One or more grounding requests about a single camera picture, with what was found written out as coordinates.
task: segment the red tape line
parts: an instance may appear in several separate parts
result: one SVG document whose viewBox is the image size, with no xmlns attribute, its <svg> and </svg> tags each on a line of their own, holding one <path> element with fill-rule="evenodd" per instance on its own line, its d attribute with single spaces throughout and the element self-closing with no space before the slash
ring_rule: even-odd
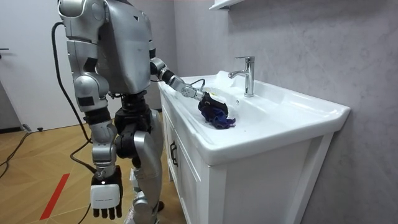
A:
<svg viewBox="0 0 398 224">
<path fill-rule="evenodd" d="M 60 182 L 57 185 L 57 188 L 54 190 L 54 193 L 52 194 L 52 196 L 51 196 L 46 208 L 44 209 L 44 212 L 43 212 L 42 216 L 40 217 L 40 220 L 43 220 L 43 219 L 46 219 L 46 218 L 50 217 L 51 212 L 54 209 L 55 204 L 57 203 L 58 198 L 61 195 L 63 187 L 67 183 L 69 175 L 70 174 L 63 174 L 62 175 L 61 180 L 60 180 Z"/>
</svg>

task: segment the wooden floor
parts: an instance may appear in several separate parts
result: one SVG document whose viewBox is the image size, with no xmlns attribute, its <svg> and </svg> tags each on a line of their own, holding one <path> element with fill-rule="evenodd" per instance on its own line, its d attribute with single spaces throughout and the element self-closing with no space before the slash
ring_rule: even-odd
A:
<svg viewBox="0 0 398 224">
<path fill-rule="evenodd" d="M 15 149 L 25 133 L 0 134 L 0 161 Z M 3 224 L 77 224 L 90 202 L 92 173 L 75 162 L 69 155 L 85 139 L 79 126 L 54 129 L 28 136 L 10 161 L 10 168 L 0 179 L 0 223 Z M 91 146 L 86 146 L 77 158 L 91 163 Z M 163 186 L 160 199 L 165 208 L 159 213 L 160 223 L 186 223 L 173 182 L 169 182 L 165 154 L 162 156 Z M 123 171 L 123 216 L 127 214 L 134 197 L 129 183 L 129 159 L 118 159 Z M 63 174 L 70 174 L 62 193 L 48 219 L 40 220 Z M 116 220 L 93 218 L 92 211 L 82 222 L 123 223 Z"/>
</svg>

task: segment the faucet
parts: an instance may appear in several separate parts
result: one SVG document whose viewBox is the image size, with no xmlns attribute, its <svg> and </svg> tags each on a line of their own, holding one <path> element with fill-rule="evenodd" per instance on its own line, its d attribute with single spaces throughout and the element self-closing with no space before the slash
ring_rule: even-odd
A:
<svg viewBox="0 0 398 224">
<path fill-rule="evenodd" d="M 244 58 L 246 62 L 245 70 L 231 72 L 228 74 L 229 78 L 235 78 L 237 75 L 242 75 L 246 77 L 246 82 L 244 86 L 244 96 L 252 97 L 254 96 L 254 56 L 236 57 Z"/>
</svg>

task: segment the white sink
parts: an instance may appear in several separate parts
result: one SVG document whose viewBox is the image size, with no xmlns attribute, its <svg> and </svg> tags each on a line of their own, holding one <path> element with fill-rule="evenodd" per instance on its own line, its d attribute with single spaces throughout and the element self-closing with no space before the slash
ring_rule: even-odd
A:
<svg viewBox="0 0 398 224">
<path fill-rule="evenodd" d="M 255 96 L 246 98 L 243 96 L 244 78 L 230 79 L 224 71 L 183 79 L 192 83 L 199 78 L 206 80 L 204 90 L 225 99 L 229 117 L 236 118 L 234 128 L 215 129 L 200 114 L 197 100 L 183 97 L 164 83 L 159 87 L 169 104 L 175 107 L 178 117 L 186 123 L 198 152 L 209 165 L 334 133 L 341 129 L 350 111 L 347 106 L 259 81 L 254 84 Z"/>
</svg>

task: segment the white cabinet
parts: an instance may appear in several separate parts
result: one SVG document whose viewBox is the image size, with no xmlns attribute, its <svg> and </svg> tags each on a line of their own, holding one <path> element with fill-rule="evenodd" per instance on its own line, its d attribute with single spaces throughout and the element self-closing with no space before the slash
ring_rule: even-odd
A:
<svg viewBox="0 0 398 224">
<path fill-rule="evenodd" d="M 300 223 L 333 133 L 209 166 L 164 95 L 162 109 L 170 180 L 188 224 Z"/>
</svg>

